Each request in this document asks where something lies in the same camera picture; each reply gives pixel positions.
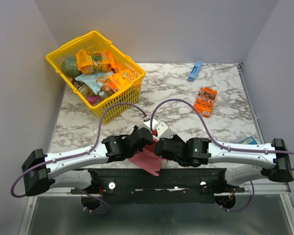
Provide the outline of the pink paper box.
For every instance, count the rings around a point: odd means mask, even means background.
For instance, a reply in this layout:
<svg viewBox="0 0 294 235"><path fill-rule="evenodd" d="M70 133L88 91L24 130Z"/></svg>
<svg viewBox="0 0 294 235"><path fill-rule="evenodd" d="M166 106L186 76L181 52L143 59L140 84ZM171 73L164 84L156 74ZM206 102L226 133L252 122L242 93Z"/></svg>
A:
<svg viewBox="0 0 294 235"><path fill-rule="evenodd" d="M153 140L152 145L146 145L142 152L136 153L132 158L128 160L143 169L144 171L150 173L153 176L159 176L159 171L161 170L162 163L166 163L167 160L156 156L154 153L157 140Z"/></svg>

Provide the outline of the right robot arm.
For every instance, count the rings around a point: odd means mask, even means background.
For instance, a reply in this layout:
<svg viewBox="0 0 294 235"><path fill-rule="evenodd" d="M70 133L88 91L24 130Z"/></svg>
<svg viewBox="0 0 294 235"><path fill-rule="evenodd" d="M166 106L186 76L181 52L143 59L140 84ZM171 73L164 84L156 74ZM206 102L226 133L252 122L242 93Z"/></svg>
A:
<svg viewBox="0 0 294 235"><path fill-rule="evenodd" d="M154 153L181 166L238 164L238 167L227 169L224 175L216 179L216 187L222 192L233 186L264 178L277 183L289 183L294 180L289 153L283 139L248 145L213 142L208 138L191 138L186 142L176 137L161 138Z"/></svg>

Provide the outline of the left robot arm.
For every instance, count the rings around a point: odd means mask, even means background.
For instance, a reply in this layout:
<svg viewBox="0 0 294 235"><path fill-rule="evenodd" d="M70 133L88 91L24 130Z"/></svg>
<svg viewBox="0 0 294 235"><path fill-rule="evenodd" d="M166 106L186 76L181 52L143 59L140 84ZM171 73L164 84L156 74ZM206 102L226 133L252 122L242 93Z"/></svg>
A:
<svg viewBox="0 0 294 235"><path fill-rule="evenodd" d="M36 149L22 165L25 195L36 196L48 191L56 184L56 177L68 171L132 158L152 143L148 129L135 127L129 135L108 136L88 148L57 154L45 154L42 149Z"/></svg>

